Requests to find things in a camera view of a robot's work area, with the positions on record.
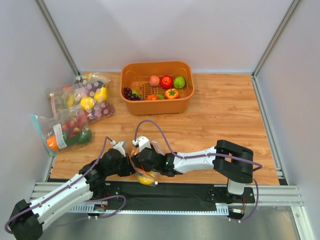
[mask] orange fruit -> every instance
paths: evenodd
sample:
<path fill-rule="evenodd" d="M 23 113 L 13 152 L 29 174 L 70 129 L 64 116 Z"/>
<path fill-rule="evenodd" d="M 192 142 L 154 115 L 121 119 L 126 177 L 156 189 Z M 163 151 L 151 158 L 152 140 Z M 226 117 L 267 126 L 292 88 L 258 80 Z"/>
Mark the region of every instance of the orange fruit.
<path fill-rule="evenodd" d="M 53 151 L 58 151 L 59 147 L 57 144 L 57 139 L 56 136 L 51 136 L 46 140 L 46 145 L 48 146 L 49 149 Z"/>

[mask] wooden tabletop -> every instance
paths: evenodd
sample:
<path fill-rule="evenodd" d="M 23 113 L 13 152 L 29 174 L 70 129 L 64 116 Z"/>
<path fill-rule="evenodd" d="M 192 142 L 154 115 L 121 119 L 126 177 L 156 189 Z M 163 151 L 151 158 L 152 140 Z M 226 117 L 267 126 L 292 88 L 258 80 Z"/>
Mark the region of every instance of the wooden tabletop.
<path fill-rule="evenodd" d="M 156 121 L 165 132 L 174 151 L 195 152 L 216 145 L 223 139 L 254 151 L 254 161 L 263 168 L 253 177 L 259 185 L 278 185 L 263 120 L 250 75 L 244 74 L 193 74 L 195 93 L 189 107 L 181 114 L 134 116 L 127 112 L 119 96 L 120 73 L 109 72 L 109 100 L 114 103 L 116 115 L 90 125 L 93 143 L 64 150 L 56 157 L 51 178 L 70 179 L 84 165 L 96 159 L 105 136 L 127 141 L 127 152 L 133 149 L 132 140 L 137 124 L 145 119 Z M 168 153 L 161 134 L 151 123 L 144 123 L 138 136 L 157 141 Z M 108 180 L 136 181 L 136 175 L 109 176 Z M 224 184 L 227 179 L 214 170 L 196 170 L 175 177 L 160 176 L 159 182 Z"/>

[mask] gray wall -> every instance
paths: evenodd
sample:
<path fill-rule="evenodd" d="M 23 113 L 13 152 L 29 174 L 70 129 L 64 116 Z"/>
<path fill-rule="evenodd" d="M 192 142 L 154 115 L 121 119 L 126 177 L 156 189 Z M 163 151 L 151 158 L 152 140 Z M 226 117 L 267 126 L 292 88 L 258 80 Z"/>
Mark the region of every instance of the gray wall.
<path fill-rule="evenodd" d="M 290 184 L 320 239 L 320 1 L 303 0 L 258 82 Z"/>
<path fill-rule="evenodd" d="M 44 90 L 73 74 L 33 0 L 0 2 L 0 239 L 14 204 L 27 201 L 49 155 L 31 113 L 50 117 Z"/>
<path fill-rule="evenodd" d="M 292 0 L 45 0 L 80 70 L 183 60 L 252 72 Z"/>

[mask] orange basket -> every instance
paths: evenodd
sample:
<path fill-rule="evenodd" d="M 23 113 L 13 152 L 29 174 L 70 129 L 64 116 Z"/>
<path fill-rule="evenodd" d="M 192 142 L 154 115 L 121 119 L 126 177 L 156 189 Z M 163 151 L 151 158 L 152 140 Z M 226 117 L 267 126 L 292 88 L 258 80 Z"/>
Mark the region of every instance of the orange basket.
<path fill-rule="evenodd" d="M 150 94 L 164 95 L 166 90 L 161 86 L 150 86 L 151 75 L 160 78 L 169 75 L 173 79 L 182 76 L 185 79 L 185 86 L 177 89 L 179 98 L 143 101 L 130 101 L 124 98 L 124 88 L 136 90 L 144 99 Z M 191 68 L 182 61 L 137 62 L 125 66 L 121 71 L 120 94 L 128 111 L 133 115 L 182 113 L 187 109 L 194 92 Z"/>

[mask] plastic bag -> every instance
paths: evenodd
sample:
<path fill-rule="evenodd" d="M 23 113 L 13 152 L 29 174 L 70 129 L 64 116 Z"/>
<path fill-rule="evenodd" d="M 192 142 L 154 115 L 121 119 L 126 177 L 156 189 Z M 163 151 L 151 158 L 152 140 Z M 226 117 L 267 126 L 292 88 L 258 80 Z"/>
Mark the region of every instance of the plastic bag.
<path fill-rule="evenodd" d="M 162 154 L 165 155 L 164 151 L 162 150 L 161 146 L 159 143 L 157 143 L 156 141 L 151 141 L 150 144 L 154 147 L 155 151 L 158 154 Z M 135 149 L 132 150 L 131 152 L 131 157 L 138 154 L 139 153 L 139 148 L 136 147 Z M 143 167 L 137 167 L 135 166 L 135 164 L 133 163 L 133 161 L 130 158 L 130 162 L 131 165 L 133 166 L 135 173 L 136 173 L 136 178 L 137 181 L 143 185 L 147 185 L 150 187 L 155 187 L 158 185 L 158 177 L 159 177 L 159 173 L 156 171 L 145 171 L 143 169 Z"/>
<path fill-rule="evenodd" d="M 52 156 L 62 149 L 92 142 L 87 117 L 78 106 L 64 109 L 53 118 L 32 115 L 32 119 Z"/>
<path fill-rule="evenodd" d="M 75 84 L 49 93 L 53 115 L 72 106 L 80 106 L 89 123 L 115 114 L 108 93 L 109 75 L 103 72 L 82 74 Z"/>

